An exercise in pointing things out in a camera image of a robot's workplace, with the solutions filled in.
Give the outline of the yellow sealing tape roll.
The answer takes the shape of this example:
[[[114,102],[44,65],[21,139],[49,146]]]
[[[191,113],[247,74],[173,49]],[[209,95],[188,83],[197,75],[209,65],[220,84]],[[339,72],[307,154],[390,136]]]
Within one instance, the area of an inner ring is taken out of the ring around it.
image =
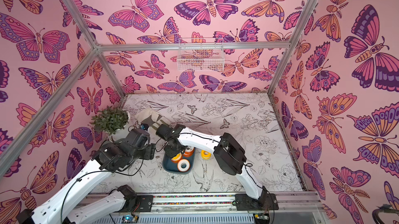
[[[182,159],[182,154],[179,153],[179,154],[177,154],[175,157],[171,158],[171,161],[172,161],[173,163],[178,163],[181,159]]]

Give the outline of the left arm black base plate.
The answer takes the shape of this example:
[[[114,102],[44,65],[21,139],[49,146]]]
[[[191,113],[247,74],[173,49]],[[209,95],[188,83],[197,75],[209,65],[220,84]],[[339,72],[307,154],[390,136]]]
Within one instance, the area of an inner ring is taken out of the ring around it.
[[[151,211],[153,205],[153,195],[138,195],[126,201],[123,212],[147,213]]]

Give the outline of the teal plastic storage tray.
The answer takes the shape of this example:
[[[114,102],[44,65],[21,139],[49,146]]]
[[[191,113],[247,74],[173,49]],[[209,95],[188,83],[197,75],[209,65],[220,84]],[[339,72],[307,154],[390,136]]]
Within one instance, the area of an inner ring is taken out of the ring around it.
[[[195,148],[188,148],[183,154],[171,157],[164,154],[162,166],[169,173],[188,174],[194,166]]]

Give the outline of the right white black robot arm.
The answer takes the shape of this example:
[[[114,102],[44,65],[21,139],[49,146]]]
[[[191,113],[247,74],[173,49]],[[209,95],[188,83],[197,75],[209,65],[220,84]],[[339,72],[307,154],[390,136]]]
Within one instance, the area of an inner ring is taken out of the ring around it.
[[[174,157],[192,147],[213,155],[222,171],[235,176],[248,197],[261,202],[266,199],[268,190],[261,185],[249,169],[244,148],[229,133],[221,136],[200,133],[184,125],[169,127],[161,124],[156,135],[166,141],[165,153]]]

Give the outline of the orange sealing tape roll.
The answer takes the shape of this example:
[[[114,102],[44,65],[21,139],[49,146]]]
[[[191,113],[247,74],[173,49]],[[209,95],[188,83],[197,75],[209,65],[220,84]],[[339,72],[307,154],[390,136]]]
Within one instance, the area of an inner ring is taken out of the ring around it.
[[[181,159],[177,164],[177,169],[181,173],[188,172],[191,168],[191,163],[187,159]]]
[[[186,158],[188,158],[188,157],[190,157],[190,156],[193,155],[194,151],[195,151],[195,148],[194,148],[194,147],[187,146],[186,149],[185,149],[185,151],[184,151],[184,153],[183,153],[183,156],[186,157]]]
[[[205,150],[202,150],[201,151],[201,157],[204,160],[209,160],[212,157],[212,153],[208,152],[208,151],[205,151]]]

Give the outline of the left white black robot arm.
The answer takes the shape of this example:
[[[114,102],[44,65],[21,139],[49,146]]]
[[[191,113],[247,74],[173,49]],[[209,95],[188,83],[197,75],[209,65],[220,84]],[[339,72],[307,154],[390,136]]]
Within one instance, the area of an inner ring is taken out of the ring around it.
[[[28,207],[18,214],[18,223],[83,224],[120,210],[135,211],[140,205],[138,196],[130,186],[124,185],[108,197],[88,205],[82,213],[73,213],[75,207],[112,174],[124,175],[137,159],[153,158],[155,145],[149,141],[148,126],[142,124],[130,130],[125,138],[103,143],[84,168],[53,197],[36,208]]]

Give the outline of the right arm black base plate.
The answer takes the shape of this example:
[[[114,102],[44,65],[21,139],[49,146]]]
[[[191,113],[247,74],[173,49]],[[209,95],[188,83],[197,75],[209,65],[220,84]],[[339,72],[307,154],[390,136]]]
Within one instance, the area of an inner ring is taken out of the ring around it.
[[[232,202],[237,210],[279,210],[275,194],[266,194],[260,200],[253,199],[246,194],[236,194]]]

